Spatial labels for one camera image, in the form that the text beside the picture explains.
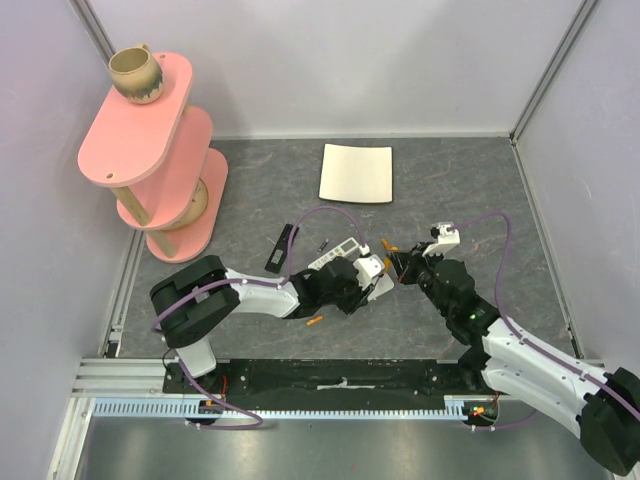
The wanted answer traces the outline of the orange battery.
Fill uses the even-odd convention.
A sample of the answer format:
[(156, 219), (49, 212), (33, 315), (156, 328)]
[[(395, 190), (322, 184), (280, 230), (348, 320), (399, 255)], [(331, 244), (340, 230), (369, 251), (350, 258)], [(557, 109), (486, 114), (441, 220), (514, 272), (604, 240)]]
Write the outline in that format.
[(391, 244), (390, 244), (390, 242), (389, 242), (387, 239), (385, 239), (385, 238), (382, 238), (382, 239), (381, 239), (381, 243), (382, 243), (383, 247), (384, 247), (387, 251), (397, 251), (397, 250), (398, 250), (398, 247), (397, 247), (397, 246), (391, 245)]
[(323, 319), (324, 319), (324, 315), (318, 315), (316, 317), (313, 317), (306, 321), (306, 326), (310, 327), (310, 326), (316, 325), (319, 322), (321, 322)]

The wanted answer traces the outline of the white remote control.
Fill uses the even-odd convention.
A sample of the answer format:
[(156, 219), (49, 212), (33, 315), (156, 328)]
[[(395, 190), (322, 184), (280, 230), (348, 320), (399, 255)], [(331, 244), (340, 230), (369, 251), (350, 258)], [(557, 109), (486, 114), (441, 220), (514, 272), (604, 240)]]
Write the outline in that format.
[(312, 270), (320, 270), (325, 264), (336, 258), (349, 257), (353, 253), (357, 252), (358, 248), (358, 241), (354, 237), (350, 237), (311, 262), (308, 267)]

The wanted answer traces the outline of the black remote control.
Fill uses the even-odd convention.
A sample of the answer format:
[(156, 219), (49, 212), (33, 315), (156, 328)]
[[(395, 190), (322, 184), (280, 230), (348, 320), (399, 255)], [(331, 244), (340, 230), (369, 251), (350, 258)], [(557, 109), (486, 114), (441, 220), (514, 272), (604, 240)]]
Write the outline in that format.
[(287, 223), (284, 225), (281, 234), (276, 241), (264, 269), (273, 274), (278, 274), (285, 264), (288, 256), (288, 242), (290, 237), (295, 238), (297, 236), (299, 228), (294, 227), (293, 224)]

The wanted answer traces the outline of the small white box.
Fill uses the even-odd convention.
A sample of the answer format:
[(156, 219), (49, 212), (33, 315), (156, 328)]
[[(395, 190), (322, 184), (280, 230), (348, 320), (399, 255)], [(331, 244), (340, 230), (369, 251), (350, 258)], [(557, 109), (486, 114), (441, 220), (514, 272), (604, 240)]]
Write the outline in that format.
[(367, 300), (369, 302), (374, 301), (382, 295), (390, 292), (394, 288), (395, 284), (389, 274), (384, 274), (377, 279), (375, 288), (368, 295)]

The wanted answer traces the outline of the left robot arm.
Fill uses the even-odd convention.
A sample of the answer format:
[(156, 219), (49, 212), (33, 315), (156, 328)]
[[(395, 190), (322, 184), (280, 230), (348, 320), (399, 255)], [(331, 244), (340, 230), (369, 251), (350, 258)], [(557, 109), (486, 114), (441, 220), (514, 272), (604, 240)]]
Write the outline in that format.
[(351, 315), (393, 288), (384, 261), (376, 255), (318, 260), (289, 279), (242, 274), (208, 255), (156, 284), (150, 299), (159, 332), (186, 367), (185, 382), (198, 393), (208, 393), (220, 378), (208, 335), (227, 316), (306, 319), (328, 305)]

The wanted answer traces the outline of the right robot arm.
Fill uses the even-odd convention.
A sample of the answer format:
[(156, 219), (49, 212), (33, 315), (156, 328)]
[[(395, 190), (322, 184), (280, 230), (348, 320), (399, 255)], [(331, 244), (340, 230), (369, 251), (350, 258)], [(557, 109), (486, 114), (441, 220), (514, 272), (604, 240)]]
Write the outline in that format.
[(427, 254), (428, 244), (387, 257), (402, 285), (416, 285), (467, 351), (458, 381), (487, 387), (554, 420), (602, 467), (618, 476), (639, 462), (639, 378), (574, 358), (532, 335), (475, 290), (463, 262)]

